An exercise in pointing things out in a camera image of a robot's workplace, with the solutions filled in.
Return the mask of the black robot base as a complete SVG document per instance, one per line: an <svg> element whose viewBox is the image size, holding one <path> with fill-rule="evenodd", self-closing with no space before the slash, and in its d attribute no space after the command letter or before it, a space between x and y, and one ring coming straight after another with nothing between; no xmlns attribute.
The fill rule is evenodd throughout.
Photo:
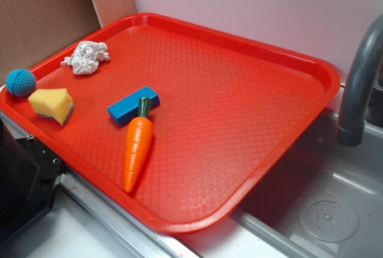
<svg viewBox="0 0 383 258"><path fill-rule="evenodd" d="M34 136L12 136L1 122L1 245L48 214L63 161Z"/></svg>

